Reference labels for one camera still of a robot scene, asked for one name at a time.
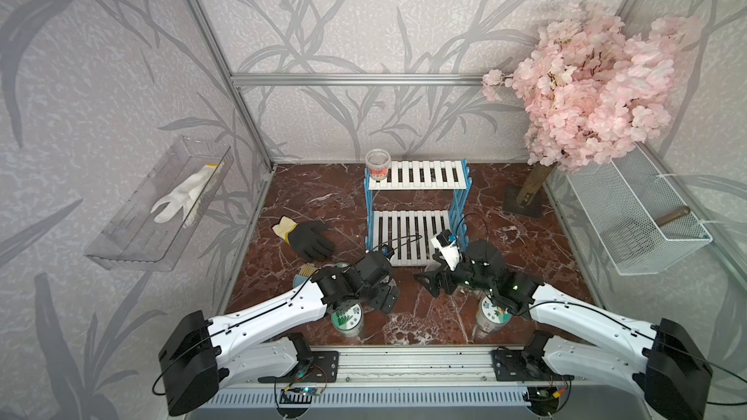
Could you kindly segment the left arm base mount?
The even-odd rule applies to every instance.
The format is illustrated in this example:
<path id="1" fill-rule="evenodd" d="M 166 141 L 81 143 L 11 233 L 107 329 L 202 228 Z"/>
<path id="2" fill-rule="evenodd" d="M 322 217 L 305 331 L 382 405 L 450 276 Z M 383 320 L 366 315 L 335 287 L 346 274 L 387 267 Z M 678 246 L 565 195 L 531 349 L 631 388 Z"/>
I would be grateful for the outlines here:
<path id="1" fill-rule="evenodd" d="M 281 365 L 285 367 L 289 363 L 289 371 L 280 376 L 262 376 L 258 378 L 260 383 L 285 382 L 287 384 L 298 382 L 326 382 L 334 383 L 338 379 L 340 368 L 340 352 L 333 350 L 312 349 L 305 337 L 300 332 L 291 333 L 272 342 L 276 351 L 280 348 L 292 349 L 288 362 Z"/>

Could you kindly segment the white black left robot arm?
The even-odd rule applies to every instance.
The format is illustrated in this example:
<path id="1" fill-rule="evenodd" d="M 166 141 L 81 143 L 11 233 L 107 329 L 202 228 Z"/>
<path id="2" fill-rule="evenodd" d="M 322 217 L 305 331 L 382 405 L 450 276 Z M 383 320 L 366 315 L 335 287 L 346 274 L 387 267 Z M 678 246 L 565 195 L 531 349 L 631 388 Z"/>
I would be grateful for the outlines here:
<path id="1" fill-rule="evenodd" d="M 355 305 L 390 313 L 400 295 L 391 255 L 372 251 L 352 266 L 323 266 L 300 286 L 247 309 L 183 317 L 158 355 L 168 414 L 187 414 L 222 388 L 307 373 L 313 355 L 295 328 Z"/>

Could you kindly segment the clear container red seed packet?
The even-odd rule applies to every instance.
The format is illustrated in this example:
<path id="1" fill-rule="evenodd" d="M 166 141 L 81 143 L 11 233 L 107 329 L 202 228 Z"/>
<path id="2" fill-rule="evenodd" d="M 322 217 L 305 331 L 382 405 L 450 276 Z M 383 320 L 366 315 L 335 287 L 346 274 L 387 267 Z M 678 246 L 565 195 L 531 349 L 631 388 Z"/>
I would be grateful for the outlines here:
<path id="1" fill-rule="evenodd" d="M 373 149 L 366 155 L 366 167 L 372 181 L 385 181 L 391 169 L 391 155 L 386 150 Z"/>

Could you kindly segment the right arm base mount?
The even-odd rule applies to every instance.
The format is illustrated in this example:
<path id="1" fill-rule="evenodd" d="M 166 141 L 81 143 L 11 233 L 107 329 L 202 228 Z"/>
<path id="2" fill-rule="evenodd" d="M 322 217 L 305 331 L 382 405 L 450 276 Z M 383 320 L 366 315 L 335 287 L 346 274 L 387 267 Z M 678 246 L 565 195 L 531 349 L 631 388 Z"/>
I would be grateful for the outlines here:
<path id="1" fill-rule="evenodd" d="M 503 382 L 574 380 L 573 375 L 561 375 L 544 362 L 545 346 L 551 338 L 551 333 L 539 331 L 523 349 L 499 346 L 492 350 L 490 358 L 495 379 Z"/>

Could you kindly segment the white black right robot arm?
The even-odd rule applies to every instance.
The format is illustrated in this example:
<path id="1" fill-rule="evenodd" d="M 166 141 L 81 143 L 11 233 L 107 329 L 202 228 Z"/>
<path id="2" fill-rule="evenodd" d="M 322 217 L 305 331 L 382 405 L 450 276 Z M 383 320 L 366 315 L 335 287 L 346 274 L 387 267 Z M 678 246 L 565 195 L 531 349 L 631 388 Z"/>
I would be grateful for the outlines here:
<path id="1" fill-rule="evenodd" d="M 497 349 L 500 375 L 531 381 L 583 378 L 642 399 L 666 419 L 702 419 L 713 371 L 684 327 L 663 319 L 634 320 L 575 299 L 507 266 L 484 240 L 460 251 L 449 237 L 433 239 L 437 268 L 414 276 L 433 297 L 462 286 L 484 293 L 513 317 L 560 329 L 537 332 L 521 351 Z"/>

